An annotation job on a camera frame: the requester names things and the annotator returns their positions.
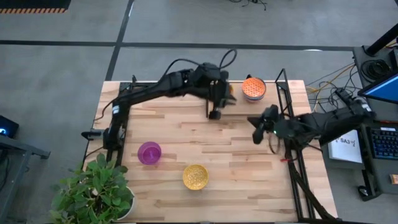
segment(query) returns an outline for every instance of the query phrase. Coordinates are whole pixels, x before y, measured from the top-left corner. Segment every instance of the butcher block tabletop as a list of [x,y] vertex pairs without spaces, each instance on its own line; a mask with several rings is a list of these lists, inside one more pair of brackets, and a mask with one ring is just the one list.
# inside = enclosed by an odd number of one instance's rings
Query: butcher block tabletop
[[[104,82],[96,117],[117,97],[119,84]],[[247,115],[261,114],[271,104],[279,106],[277,87],[266,82],[265,97],[253,104],[243,99],[241,82],[232,85],[237,105],[223,109],[219,121],[209,121],[206,101],[190,95],[161,97],[131,107],[122,165],[129,169],[126,178],[136,195],[136,208],[122,222],[297,221],[289,170],[280,161],[283,144],[278,154],[271,153],[267,134],[260,145],[253,144],[254,127],[246,120]],[[292,80],[289,87],[295,115],[310,113],[304,82]],[[93,127],[108,128],[111,110],[107,108]],[[276,149],[276,138],[270,140]],[[141,164],[137,157],[138,148],[147,141],[162,149],[156,165]],[[102,140],[90,141],[86,153],[101,146]],[[88,156],[85,163],[96,155]],[[306,148],[303,158],[312,192],[336,216],[322,154]],[[202,190],[189,190],[183,184],[184,168],[192,164],[208,171],[209,181]],[[300,198],[306,214],[302,191]]]

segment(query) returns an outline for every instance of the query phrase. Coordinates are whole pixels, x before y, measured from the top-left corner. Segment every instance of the black floor stripe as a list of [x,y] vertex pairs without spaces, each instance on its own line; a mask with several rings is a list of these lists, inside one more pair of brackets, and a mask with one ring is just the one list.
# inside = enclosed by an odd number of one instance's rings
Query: black floor stripe
[[124,34],[126,33],[127,24],[129,23],[130,13],[132,11],[133,3],[134,3],[134,0],[129,0],[127,7],[126,7],[126,12],[124,12],[122,26],[120,27],[118,39],[116,41],[116,46],[113,49],[111,61],[109,63],[109,67],[108,67],[108,71],[106,72],[105,81],[112,80],[114,68],[116,66],[116,62],[118,61],[118,57],[119,57],[120,47],[121,47],[121,44],[122,44],[122,41],[124,38]]
[[41,41],[41,40],[0,40],[0,45],[40,45],[40,46],[82,46],[82,47],[113,47],[116,42],[92,41]]
[[306,46],[306,45],[262,45],[262,44],[191,44],[191,43],[145,43],[124,42],[121,47],[170,48],[170,49],[246,49],[246,50],[322,50],[353,51],[354,47]]

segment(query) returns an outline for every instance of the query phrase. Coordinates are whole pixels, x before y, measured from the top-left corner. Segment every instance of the potted plant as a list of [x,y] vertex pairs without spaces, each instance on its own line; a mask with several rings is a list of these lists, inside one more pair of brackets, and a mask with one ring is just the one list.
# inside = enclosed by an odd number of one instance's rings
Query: potted plant
[[126,217],[134,207],[134,193],[127,187],[124,166],[114,167],[103,154],[87,164],[86,171],[73,171],[57,187],[50,211],[54,223],[105,224]]

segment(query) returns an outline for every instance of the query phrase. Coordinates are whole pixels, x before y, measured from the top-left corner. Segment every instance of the yellow bowl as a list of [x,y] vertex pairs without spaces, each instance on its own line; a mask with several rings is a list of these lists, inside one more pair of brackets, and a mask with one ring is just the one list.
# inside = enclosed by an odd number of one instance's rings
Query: yellow bowl
[[189,189],[200,190],[204,188],[209,181],[209,173],[206,168],[201,165],[190,165],[185,168],[182,180]]

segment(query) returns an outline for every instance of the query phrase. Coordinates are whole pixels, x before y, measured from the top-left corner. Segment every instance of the monitor screen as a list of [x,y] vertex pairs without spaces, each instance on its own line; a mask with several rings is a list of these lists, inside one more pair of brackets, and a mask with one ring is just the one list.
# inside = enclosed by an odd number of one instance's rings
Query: monitor screen
[[363,95],[398,102],[398,73],[364,91]]

